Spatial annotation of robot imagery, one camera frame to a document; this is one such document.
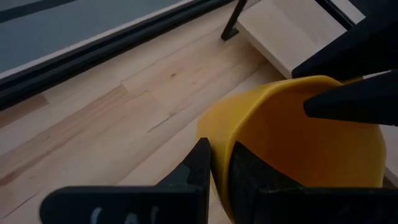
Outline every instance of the yellow plastic bowl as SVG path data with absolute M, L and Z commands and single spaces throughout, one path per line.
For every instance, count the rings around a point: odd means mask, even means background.
M 212 173 L 224 209 L 236 141 L 306 187 L 380 187 L 386 147 L 378 125 L 308 118 L 303 102 L 342 84 L 326 76 L 260 86 L 213 105 L 197 137 L 213 148 Z

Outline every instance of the yellow container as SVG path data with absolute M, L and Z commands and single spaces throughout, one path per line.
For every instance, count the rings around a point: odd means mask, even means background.
M 229 159 L 236 141 L 306 187 L 380 187 L 386 147 L 378 125 L 308 118 L 303 102 L 342 84 L 326 76 L 260 86 L 213 105 L 197 137 L 213 148 L 212 172 L 229 217 Z

